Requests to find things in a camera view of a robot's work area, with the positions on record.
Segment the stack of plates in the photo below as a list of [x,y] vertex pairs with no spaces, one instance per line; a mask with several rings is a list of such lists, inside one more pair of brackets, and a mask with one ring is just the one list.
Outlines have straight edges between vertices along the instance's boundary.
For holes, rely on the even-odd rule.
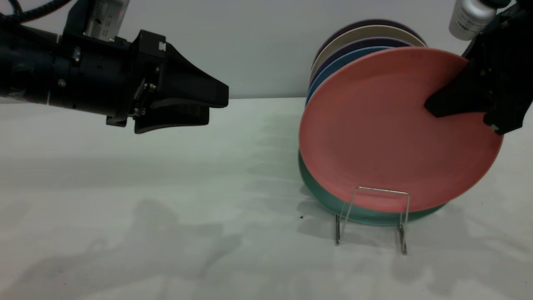
[[[313,62],[300,125],[300,173],[314,197],[340,214],[358,186],[408,192],[413,220],[472,187],[503,138],[481,113],[438,119],[424,108],[466,64],[388,20],[332,35]],[[396,225],[406,204],[401,195],[358,192],[349,219]]]

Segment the white bottle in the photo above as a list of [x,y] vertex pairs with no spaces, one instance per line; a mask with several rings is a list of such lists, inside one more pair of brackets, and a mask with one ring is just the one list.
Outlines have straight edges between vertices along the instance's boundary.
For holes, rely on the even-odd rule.
[[506,7],[509,2],[506,0],[456,0],[448,27],[450,33],[463,41],[475,38],[494,19],[496,9]]

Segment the wire plate stand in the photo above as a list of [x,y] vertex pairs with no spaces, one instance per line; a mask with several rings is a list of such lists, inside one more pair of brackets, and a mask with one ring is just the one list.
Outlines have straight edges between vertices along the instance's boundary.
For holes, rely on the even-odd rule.
[[341,219],[344,215],[344,208],[346,207],[346,202],[342,205],[342,210],[340,215],[335,215],[335,245],[339,246],[344,239],[344,230],[346,229],[346,223],[348,223],[348,219],[350,218],[350,211],[352,210],[353,202],[356,199],[357,192],[359,190],[370,190],[370,191],[377,191],[377,192],[384,192],[384,193],[394,193],[394,194],[402,194],[407,197],[407,205],[405,209],[405,221],[403,220],[403,213],[400,213],[400,220],[398,221],[398,232],[400,233],[400,244],[401,244],[401,252],[403,255],[407,255],[407,244],[406,244],[406,233],[407,233],[407,223],[409,221],[409,205],[411,203],[411,195],[407,192],[401,192],[401,191],[393,191],[393,190],[384,190],[382,188],[373,188],[373,187],[366,187],[366,186],[358,186],[353,191],[352,201],[350,202],[350,206],[348,206],[348,211],[346,212],[346,216],[344,217],[344,222],[342,224],[341,229]]

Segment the black cable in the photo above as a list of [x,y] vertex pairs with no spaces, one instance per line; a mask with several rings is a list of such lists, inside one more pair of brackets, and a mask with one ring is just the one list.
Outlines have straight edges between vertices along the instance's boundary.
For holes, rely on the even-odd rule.
[[9,0],[9,3],[13,7],[13,14],[22,14],[22,6],[17,0]]
[[40,17],[44,17],[45,15],[50,14],[62,8],[63,6],[65,6],[65,4],[69,3],[70,1],[71,0],[52,0],[42,6],[39,6],[36,9],[23,12],[22,14],[2,15],[0,16],[0,22],[20,24],[20,23],[32,21]]

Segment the pink plate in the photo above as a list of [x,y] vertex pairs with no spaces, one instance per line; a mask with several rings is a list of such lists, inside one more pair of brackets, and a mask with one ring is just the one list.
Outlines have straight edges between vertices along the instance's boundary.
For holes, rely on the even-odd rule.
[[[425,100],[467,64],[422,47],[383,50],[344,66],[313,94],[300,124],[300,151],[316,181],[351,201],[357,186],[411,194],[410,211],[466,192],[490,168],[503,141],[482,113],[443,118]],[[354,204],[402,212],[406,201],[361,193]]]

